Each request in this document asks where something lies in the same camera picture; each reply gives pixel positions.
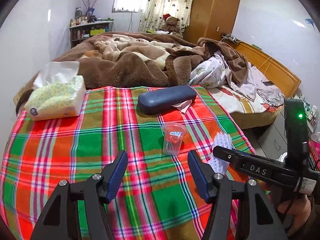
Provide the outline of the person right hand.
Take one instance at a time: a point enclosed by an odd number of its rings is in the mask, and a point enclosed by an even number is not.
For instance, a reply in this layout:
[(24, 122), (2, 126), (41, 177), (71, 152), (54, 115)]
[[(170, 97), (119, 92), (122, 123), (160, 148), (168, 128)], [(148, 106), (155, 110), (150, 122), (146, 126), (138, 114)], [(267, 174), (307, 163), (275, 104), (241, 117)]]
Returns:
[(311, 213), (311, 202), (307, 195), (302, 198), (289, 200), (278, 205), (278, 212), (282, 214), (292, 215), (293, 224), (292, 231), (300, 229), (308, 220)]

